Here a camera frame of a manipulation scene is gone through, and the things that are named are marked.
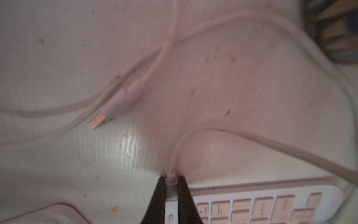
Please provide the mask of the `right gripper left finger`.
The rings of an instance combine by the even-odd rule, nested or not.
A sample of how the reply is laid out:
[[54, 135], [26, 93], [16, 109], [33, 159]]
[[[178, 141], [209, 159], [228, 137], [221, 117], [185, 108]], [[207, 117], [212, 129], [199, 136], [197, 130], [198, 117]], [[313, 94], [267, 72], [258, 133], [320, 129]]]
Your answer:
[[164, 224], [167, 198], [166, 179], [160, 177], [141, 224]]

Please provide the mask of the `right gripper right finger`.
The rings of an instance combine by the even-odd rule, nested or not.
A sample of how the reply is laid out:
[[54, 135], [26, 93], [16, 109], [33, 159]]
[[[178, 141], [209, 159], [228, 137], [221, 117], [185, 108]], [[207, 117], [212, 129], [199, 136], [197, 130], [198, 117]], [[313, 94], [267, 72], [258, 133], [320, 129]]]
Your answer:
[[182, 175], [178, 177], [177, 190], [179, 224], [202, 224], [186, 179]]

